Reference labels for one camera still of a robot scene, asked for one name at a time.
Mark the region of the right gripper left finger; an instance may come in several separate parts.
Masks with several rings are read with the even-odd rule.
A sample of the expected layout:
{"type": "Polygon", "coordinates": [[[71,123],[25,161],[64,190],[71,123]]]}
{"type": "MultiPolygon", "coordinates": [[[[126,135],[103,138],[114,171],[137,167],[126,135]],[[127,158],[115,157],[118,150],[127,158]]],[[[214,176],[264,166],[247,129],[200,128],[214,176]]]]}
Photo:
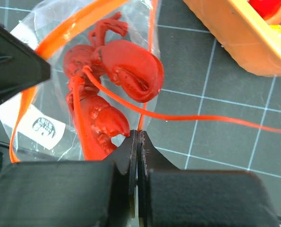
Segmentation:
{"type": "Polygon", "coordinates": [[[102,161],[18,162],[0,173],[0,227],[128,227],[137,132],[102,161]]]}

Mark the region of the orange zip top bag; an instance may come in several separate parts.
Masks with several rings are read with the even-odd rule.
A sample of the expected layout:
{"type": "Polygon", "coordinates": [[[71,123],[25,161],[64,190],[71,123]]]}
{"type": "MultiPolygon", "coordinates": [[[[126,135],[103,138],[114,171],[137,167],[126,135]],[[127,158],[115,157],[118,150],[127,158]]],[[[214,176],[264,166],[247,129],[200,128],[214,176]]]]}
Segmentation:
{"type": "Polygon", "coordinates": [[[157,0],[43,0],[11,31],[51,77],[0,105],[12,163],[105,159],[163,86],[157,0]]]}

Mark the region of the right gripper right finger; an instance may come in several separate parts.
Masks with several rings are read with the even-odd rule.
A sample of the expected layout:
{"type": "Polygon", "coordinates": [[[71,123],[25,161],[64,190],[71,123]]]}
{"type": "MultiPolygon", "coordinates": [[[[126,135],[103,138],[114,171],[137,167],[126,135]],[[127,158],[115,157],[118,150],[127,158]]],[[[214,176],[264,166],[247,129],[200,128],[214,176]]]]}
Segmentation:
{"type": "Polygon", "coordinates": [[[138,216],[142,227],[277,227],[262,181],[243,170],[181,170],[138,133],[138,216]]]}

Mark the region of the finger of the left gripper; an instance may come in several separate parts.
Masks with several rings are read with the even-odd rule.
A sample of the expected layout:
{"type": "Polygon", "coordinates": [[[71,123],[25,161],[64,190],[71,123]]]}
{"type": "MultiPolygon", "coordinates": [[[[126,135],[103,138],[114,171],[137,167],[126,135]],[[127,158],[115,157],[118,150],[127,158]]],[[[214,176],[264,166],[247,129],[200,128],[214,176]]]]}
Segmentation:
{"type": "Polygon", "coordinates": [[[50,64],[0,24],[0,105],[50,77],[50,64]]]}

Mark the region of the red toy lobster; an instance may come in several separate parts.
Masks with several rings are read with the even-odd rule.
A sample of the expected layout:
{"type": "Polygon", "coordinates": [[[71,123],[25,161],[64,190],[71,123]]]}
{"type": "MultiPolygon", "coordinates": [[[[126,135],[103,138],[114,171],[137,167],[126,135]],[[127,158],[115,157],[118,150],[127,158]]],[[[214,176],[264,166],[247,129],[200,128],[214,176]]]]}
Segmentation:
{"type": "Polygon", "coordinates": [[[259,125],[220,115],[168,115],[141,104],[155,99],[163,86],[164,67],[148,49],[126,39],[129,23],[116,11],[95,22],[88,43],[77,44],[64,55],[68,78],[66,102],[83,149],[85,160],[103,160],[117,149],[114,137],[129,137],[128,116],[111,103],[132,112],[165,121],[220,121],[247,127],[259,125]]]}

